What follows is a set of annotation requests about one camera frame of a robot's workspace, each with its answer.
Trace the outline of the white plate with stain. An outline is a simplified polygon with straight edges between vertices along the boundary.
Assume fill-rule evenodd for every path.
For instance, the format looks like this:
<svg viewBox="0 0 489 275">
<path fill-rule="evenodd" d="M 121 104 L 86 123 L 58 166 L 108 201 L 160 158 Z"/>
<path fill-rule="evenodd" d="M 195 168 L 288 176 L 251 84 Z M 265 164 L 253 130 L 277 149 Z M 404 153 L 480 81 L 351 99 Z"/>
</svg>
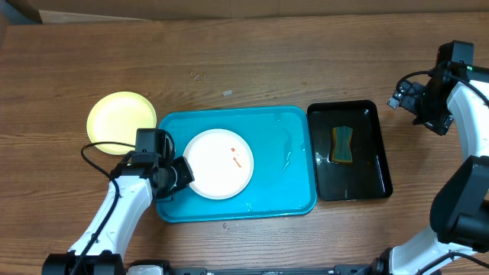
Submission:
<svg viewBox="0 0 489 275">
<path fill-rule="evenodd" d="M 193 172 L 190 188 L 207 199 L 229 199 L 250 183 L 254 156 L 233 131 L 210 129 L 196 135 L 183 153 Z"/>
</svg>

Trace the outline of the yellow plate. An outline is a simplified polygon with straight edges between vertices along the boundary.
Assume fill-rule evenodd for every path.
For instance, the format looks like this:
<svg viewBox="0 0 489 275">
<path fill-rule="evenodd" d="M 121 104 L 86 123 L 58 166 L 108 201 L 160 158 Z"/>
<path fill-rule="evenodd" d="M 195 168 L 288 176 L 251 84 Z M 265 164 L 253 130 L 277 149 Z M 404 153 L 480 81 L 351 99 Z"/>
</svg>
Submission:
<svg viewBox="0 0 489 275">
<path fill-rule="evenodd" d="M 92 143 L 111 141 L 110 144 L 98 144 L 96 147 L 111 155 L 123 155 L 135 145 L 139 128 L 155 128 L 157 114 L 152 104 L 135 92 L 114 92 L 100 99 L 91 109 L 86 122 L 88 137 Z"/>
</svg>

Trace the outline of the green yellow sponge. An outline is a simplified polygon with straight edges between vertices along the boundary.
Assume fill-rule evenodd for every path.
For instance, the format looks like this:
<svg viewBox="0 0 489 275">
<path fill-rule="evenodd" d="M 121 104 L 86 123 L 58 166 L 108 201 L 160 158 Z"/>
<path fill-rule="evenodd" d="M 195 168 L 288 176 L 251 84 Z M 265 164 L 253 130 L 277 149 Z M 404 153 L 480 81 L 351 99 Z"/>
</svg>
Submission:
<svg viewBox="0 0 489 275">
<path fill-rule="evenodd" d="M 352 134 L 353 129 L 348 126 L 339 126 L 332 129 L 330 160 L 333 163 L 351 164 L 353 162 L 351 152 Z"/>
</svg>

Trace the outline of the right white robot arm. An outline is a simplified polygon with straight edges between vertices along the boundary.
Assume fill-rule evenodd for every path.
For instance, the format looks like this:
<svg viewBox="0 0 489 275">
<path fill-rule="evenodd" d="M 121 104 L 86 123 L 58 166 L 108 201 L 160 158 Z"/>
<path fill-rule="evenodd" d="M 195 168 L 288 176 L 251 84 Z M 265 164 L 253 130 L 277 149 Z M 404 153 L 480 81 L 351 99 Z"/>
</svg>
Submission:
<svg viewBox="0 0 489 275">
<path fill-rule="evenodd" d="M 436 195 L 430 225 L 386 249 L 362 274 L 435 274 L 488 251 L 488 81 L 458 82 L 447 99 L 458 127 L 463 164 Z"/>
</svg>

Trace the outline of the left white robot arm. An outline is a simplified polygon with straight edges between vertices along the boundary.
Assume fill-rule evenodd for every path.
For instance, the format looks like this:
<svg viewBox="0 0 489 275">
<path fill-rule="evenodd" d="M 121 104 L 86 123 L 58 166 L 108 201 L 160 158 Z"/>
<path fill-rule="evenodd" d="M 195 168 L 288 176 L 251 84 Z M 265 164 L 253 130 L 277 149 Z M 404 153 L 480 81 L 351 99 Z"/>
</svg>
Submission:
<svg viewBox="0 0 489 275">
<path fill-rule="evenodd" d="M 126 274 L 123 258 L 154 199 L 173 198 L 193 181 L 185 157 L 129 153 L 108 175 L 108 193 L 85 233 L 65 254 L 50 254 L 42 274 Z"/>
</svg>

